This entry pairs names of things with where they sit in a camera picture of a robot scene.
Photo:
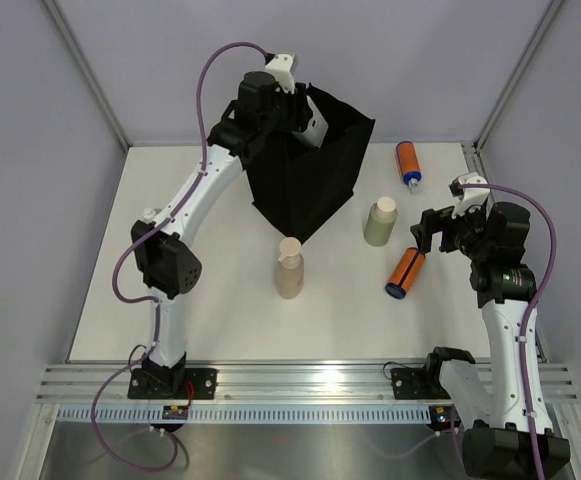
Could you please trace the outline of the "green bottle white cap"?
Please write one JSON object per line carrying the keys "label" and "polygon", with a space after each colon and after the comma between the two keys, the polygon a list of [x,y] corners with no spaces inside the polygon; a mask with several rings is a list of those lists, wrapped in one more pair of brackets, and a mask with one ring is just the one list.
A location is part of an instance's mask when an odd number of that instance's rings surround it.
{"label": "green bottle white cap", "polygon": [[392,234],[398,210],[391,197],[380,197],[370,208],[364,229],[365,241],[374,247],[386,245]]}

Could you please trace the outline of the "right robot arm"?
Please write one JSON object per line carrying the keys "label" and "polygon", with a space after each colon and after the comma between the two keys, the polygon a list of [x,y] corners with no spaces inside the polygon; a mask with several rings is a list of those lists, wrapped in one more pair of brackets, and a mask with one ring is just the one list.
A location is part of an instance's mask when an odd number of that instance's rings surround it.
{"label": "right robot arm", "polygon": [[536,353],[535,276],[522,261],[530,213],[510,202],[492,208],[426,210],[411,232],[422,253],[440,249],[471,261],[470,284],[486,326],[492,387],[486,389],[466,350],[437,347],[423,372],[431,395],[449,395],[462,425],[461,459],[480,479],[551,479],[570,461],[556,435],[541,388]]}

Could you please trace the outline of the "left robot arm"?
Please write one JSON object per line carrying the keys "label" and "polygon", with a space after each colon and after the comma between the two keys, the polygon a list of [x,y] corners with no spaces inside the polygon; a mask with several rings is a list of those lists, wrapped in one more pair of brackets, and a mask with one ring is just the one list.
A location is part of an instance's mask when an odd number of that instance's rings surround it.
{"label": "left robot arm", "polygon": [[272,74],[247,73],[205,140],[201,163],[174,199],[150,221],[131,229],[137,267],[153,300],[155,336],[131,373],[131,399],[186,398],[187,295],[202,273],[191,246],[225,189],[259,154],[269,137],[314,125],[308,87],[286,87]]}

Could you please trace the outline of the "beige pump bottle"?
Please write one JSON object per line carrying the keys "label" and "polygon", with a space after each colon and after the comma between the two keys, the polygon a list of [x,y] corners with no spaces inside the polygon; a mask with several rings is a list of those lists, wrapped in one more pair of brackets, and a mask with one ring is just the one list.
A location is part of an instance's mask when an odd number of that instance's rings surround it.
{"label": "beige pump bottle", "polygon": [[304,259],[301,248],[301,242],[295,237],[286,237],[279,244],[276,286],[284,299],[295,298],[303,287]]}

